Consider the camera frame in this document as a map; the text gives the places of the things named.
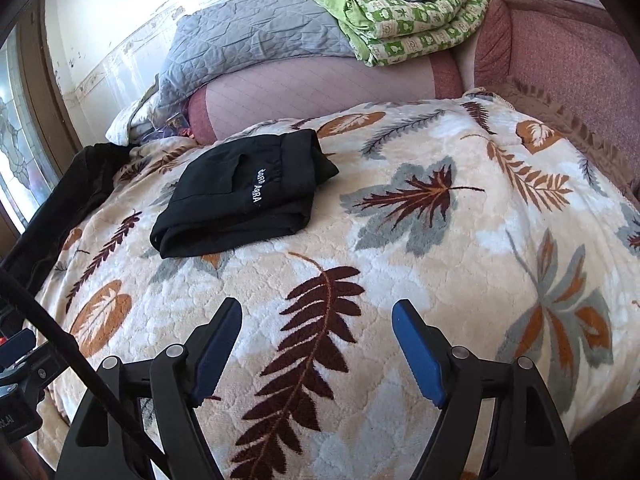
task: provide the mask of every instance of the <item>bed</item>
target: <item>bed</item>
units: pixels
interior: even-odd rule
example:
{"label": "bed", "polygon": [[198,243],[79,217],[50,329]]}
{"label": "bed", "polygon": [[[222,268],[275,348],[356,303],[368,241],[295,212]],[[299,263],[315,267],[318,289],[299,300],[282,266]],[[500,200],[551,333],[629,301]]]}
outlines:
{"label": "bed", "polygon": [[[449,51],[371,69],[363,77],[390,83],[365,103],[367,79],[337,48],[326,64],[263,63],[200,90],[190,80],[209,137],[131,150],[113,193],[68,234],[40,303],[96,367],[112,354],[155,356],[237,298],[242,331],[215,396],[196,412],[226,478],[409,478],[438,411],[392,333],[402,298],[478,357],[530,356],[570,438],[631,399],[640,380],[634,198],[559,127],[485,89],[462,95]],[[324,93],[271,105],[273,87],[256,81],[270,74],[279,95],[300,94],[290,77],[278,79],[300,63],[324,71]],[[324,79],[343,70],[353,91],[336,99]],[[212,97],[231,91],[227,106]],[[273,115],[234,108],[256,102]],[[301,128],[318,133],[340,170],[318,189],[308,227],[220,254],[160,258],[149,235],[190,162],[222,143]],[[83,394],[67,371],[40,405],[45,425],[34,439],[51,463]],[[158,440],[152,405],[142,408]],[[470,475],[486,444],[485,408]]]}

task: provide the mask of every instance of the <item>black cable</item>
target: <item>black cable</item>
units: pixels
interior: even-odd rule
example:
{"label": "black cable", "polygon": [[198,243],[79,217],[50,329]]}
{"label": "black cable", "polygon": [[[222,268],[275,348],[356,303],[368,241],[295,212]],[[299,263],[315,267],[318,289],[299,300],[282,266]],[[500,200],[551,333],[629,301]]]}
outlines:
{"label": "black cable", "polygon": [[78,374],[80,380],[102,404],[107,413],[114,418],[160,470],[168,478],[171,478],[166,455],[149,438],[142,426],[129,415],[117,397],[80,353],[78,343],[73,336],[62,330],[49,313],[4,269],[0,269],[0,294],[56,347],[69,367]]}

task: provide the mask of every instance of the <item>metal screw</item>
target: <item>metal screw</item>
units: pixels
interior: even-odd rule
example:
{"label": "metal screw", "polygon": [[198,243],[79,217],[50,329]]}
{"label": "metal screw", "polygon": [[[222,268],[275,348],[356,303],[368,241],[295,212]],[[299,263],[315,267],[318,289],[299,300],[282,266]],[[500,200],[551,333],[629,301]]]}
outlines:
{"label": "metal screw", "polygon": [[111,370],[118,365],[118,358],[114,356],[107,357],[104,361],[102,361],[102,368],[105,370]]}
{"label": "metal screw", "polygon": [[518,366],[523,370],[531,370],[533,368],[533,361],[526,356],[518,357]]}
{"label": "metal screw", "polygon": [[184,352],[184,347],[182,345],[171,345],[166,349],[166,354],[173,358],[180,357],[182,352]]}
{"label": "metal screw", "polygon": [[466,359],[467,357],[469,357],[469,350],[467,350],[463,346],[454,346],[451,349],[451,353],[456,359]]}

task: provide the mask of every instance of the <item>folded black pants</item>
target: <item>folded black pants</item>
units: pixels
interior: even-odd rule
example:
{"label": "folded black pants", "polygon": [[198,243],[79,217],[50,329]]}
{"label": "folded black pants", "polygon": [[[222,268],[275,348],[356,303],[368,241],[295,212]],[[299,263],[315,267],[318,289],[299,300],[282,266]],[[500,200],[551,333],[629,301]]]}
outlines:
{"label": "folded black pants", "polygon": [[337,173],[313,130],[227,142],[184,170],[151,244],[163,258],[201,256],[292,235]]}

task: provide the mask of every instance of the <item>brown ruffled fabric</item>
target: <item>brown ruffled fabric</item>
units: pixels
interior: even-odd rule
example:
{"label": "brown ruffled fabric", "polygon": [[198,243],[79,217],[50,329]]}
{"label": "brown ruffled fabric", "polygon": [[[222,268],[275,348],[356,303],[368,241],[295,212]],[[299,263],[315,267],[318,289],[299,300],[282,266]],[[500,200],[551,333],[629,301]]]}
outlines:
{"label": "brown ruffled fabric", "polygon": [[520,113],[535,117],[561,132],[640,210],[640,177],[634,175],[625,155],[610,140],[590,131],[580,117],[553,101],[542,88],[510,77],[505,83],[487,86],[486,90],[498,94]]}

